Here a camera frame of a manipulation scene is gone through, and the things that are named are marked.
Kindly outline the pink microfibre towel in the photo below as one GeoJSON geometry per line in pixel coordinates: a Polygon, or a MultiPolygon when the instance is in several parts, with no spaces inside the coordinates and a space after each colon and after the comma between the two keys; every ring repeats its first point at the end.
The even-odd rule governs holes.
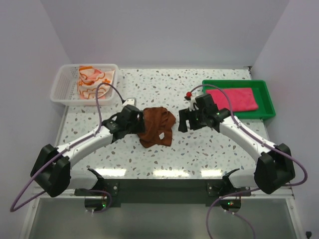
{"type": "MultiPolygon", "coordinates": [[[[234,112],[255,111],[259,108],[251,88],[230,88],[223,91],[227,94],[234,112]]],[[[219,110],[230,109],[228,100],[220,90],[210,89],[206,92],[212,96],[219,110]]]]}

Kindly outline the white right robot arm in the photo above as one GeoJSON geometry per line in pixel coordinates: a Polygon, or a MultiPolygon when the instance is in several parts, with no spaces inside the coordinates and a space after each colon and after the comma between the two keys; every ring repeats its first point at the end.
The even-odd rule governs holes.
{"type": "Polygon", "coordinates": [[[257,187],[272,194],[295,178],[291,151],[285,144],[276,145],[254,133],[229,109],[218,109],[210,94],[194,97],[188,92],[185,99],[189,107],[179,111],[178,131],[207,126],[233,140],[256,162],[255,169],[234,169],[223,176],[222,190],[226,195],[234,195],[244,187],[257,187]]]}

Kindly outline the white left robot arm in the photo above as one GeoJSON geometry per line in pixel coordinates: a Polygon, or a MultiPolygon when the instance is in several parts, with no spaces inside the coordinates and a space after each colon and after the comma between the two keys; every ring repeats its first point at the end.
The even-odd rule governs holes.
{"type": "Polygon", "coordinates": [[[94,169],[73,170],[73,166],[94,151],[112,144],[127,134],[145,132],[144,114],[132,105],[109,119],[100,120],[98,127],[72,142],[54,147],[43,147],[30,173],[50,197],[67,189],[87,190],[96,196],[106,188],[104,178],[94,169]]]}

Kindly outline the brown towel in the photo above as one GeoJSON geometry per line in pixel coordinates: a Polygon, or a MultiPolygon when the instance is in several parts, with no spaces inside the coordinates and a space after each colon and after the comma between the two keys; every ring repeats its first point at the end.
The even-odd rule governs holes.
{"type": "Polygon", "coordinates": [[[146,131],[138,133],[141,145],[144,148],[154,145],[171,146],[175,116],[164,107],[145,108],[143,113],[146,131]]]}

